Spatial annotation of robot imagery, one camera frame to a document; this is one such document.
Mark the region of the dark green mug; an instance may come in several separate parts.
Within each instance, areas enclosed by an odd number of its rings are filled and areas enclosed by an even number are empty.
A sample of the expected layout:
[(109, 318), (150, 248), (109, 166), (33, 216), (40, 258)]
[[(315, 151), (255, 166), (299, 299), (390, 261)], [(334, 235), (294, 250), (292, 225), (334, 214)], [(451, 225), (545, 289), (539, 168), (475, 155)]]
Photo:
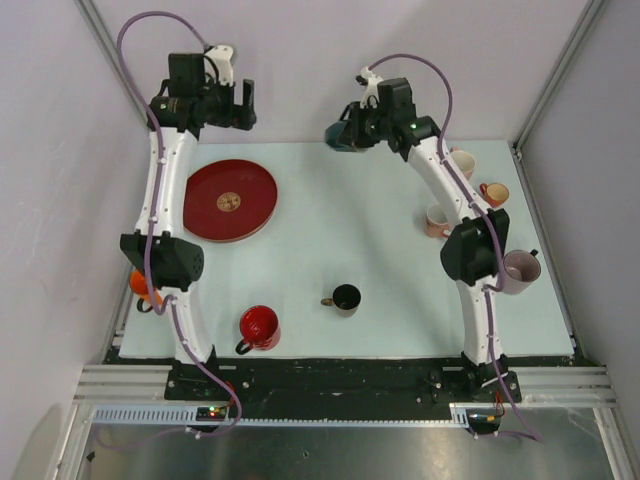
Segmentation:
[(337, 152), (356, 152), (351, 139), (351, 107), (347, 105), (339, 119), (325, 129), (324, 142)]

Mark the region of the light pink tall mug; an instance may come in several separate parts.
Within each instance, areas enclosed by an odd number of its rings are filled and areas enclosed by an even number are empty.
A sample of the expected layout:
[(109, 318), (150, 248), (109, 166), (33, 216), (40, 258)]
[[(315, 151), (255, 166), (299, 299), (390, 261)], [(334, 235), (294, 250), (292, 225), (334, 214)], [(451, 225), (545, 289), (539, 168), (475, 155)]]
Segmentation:
[(457, 147), (450, 149), (450, 155), (467, 180), (470, 180), (477, 166), (476, 158), (469, 152)]

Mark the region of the small pink mug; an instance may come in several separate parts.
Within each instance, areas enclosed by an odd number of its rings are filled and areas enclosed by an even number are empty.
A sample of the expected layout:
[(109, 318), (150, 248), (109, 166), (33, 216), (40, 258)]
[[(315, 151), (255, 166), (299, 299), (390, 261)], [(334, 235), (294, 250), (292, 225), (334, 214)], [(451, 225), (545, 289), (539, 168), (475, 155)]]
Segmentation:
[(429, 238), (448, 238), (449, 223), (439, 204), (431, 205), (425, 215), (424, 232)]

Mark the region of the small orange mug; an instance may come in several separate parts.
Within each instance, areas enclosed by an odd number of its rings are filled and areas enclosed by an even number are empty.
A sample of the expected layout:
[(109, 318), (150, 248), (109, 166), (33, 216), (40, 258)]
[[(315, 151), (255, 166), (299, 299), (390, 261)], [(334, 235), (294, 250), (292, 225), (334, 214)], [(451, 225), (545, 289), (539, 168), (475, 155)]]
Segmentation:
[(502, 183), (481, 183), (479, 190), (484, 201), (492, 208), (502, 206), (510, 197), (509, 189)]

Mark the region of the brown speckled mug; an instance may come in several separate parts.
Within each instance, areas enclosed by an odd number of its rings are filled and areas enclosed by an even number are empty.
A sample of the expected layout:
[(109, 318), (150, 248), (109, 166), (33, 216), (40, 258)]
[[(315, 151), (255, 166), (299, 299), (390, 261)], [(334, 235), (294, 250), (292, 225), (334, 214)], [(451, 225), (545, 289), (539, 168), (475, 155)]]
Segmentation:
[(321, 300), (321, 304), (333, 308), (343, 317), (352, 316), (362, 300), (360, 290), (351, 284), (337, 286), (330, 297)]

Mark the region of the large orange mug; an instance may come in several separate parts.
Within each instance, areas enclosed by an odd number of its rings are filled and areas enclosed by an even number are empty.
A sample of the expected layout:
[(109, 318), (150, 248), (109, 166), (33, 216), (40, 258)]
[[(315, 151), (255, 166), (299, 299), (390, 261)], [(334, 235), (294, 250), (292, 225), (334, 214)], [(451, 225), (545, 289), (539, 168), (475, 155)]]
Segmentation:
[(159, 307), (162, 306), (163, 299), (158, 290), (154, 289), (153, 293), (150, 293), (150, 290), (147, 287), (145, 275), (138, 270), (134, 270), (132, 272), (129, 279), (129, 287), (137, 296), (136, 310), (139, 313), (149, 313), (153, 310), (152, 298), (155, 298)]

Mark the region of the mauve pink mug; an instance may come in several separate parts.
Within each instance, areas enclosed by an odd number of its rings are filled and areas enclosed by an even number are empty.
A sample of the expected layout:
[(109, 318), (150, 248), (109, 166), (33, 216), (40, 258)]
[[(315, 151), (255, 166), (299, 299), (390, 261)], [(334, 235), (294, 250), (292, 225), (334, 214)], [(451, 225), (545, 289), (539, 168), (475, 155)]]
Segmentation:
[(537, 258), (539, 252), (512, 250), (503, 258), (505, 279), (502, 292), (507, 295), (522, 293), (541, 275), (541, 264)]

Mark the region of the red mug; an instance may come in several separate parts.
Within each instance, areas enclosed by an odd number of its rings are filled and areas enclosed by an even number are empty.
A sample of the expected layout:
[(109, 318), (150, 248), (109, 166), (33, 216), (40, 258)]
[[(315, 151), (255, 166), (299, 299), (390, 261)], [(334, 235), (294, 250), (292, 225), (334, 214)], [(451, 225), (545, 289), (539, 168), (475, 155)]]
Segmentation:
[(270, 307), (256, 305), (243, 313), (239, 322), (241, 340), (235, 348), (238, 355), (251, 350), (268, 351), (277, 346), (281, 337), (277, 314)]

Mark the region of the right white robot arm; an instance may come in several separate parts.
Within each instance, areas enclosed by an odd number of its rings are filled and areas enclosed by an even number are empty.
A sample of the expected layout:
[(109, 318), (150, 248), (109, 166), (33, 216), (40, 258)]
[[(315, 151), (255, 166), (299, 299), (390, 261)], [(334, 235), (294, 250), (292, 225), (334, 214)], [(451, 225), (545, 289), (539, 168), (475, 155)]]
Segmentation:
[(386, 142), (425, 181), (450, 227), (440, 261), (461, 301), (463, 367), (432, 373), (434, 395), (452, 397), (461, 391), (472, 400), (491, 402), (508, 372), (496, 327), (495, 296), (504, 280), (509, 216), (473, 191), (445, 147), (443, 129), (431, 117), (418, 116), (407, 79), (384, 80), (363, 69), (356, 80), (364, 93), (345, 109), (338, 142), (354, 150)]

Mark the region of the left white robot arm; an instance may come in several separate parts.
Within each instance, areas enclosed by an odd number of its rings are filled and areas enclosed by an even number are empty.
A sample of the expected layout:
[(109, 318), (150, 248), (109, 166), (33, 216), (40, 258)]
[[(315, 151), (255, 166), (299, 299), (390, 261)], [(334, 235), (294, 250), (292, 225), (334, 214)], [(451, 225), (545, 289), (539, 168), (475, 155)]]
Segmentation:
[(205, 255), (186, 238), (183, 210), (201, 130), (211, 125), (248, 131), (256, 123), (254, 83), (235, 82), (235, 55), (224, 44), (169, 55), (169, 76), (146, 108), (150, 164), (143, 206), (133, 232), (120, 237), (121, 251), (145, 279), (152, 308), (170, 317), (175, 360), (201, 364), (186, 382), (201, 399), (220, 391), (222, 376), (204, 364), (214, 352), (197, 288)]

